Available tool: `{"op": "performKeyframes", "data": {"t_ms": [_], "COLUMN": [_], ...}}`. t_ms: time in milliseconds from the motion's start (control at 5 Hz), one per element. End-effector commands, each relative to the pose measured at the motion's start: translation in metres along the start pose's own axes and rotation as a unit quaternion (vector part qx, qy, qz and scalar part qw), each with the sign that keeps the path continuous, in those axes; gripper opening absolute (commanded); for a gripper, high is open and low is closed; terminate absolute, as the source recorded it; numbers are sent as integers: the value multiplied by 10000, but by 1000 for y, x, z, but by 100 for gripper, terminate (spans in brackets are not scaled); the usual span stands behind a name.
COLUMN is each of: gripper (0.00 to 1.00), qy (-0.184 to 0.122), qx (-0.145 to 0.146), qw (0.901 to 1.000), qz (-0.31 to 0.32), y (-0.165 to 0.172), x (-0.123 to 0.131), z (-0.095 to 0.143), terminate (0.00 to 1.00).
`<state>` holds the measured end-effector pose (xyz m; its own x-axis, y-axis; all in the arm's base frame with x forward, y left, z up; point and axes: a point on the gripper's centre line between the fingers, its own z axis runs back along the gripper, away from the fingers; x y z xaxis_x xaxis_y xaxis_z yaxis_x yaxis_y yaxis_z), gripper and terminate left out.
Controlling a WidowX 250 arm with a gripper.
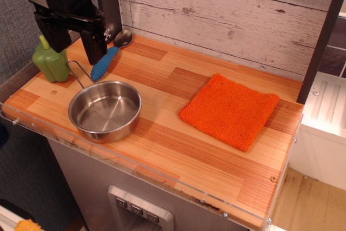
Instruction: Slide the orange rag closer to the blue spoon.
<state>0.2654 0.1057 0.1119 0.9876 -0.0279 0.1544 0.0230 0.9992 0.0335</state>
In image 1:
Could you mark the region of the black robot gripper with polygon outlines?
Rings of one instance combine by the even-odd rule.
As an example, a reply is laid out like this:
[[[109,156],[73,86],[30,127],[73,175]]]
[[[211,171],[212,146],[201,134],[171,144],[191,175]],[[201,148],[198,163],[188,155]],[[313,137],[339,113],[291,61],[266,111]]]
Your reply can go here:
[[[92,0],[29,0],[35,7],[35,20],[55,52],[71,44],[69,29],[80,36],[90,65],[107,54],[105,15]]]

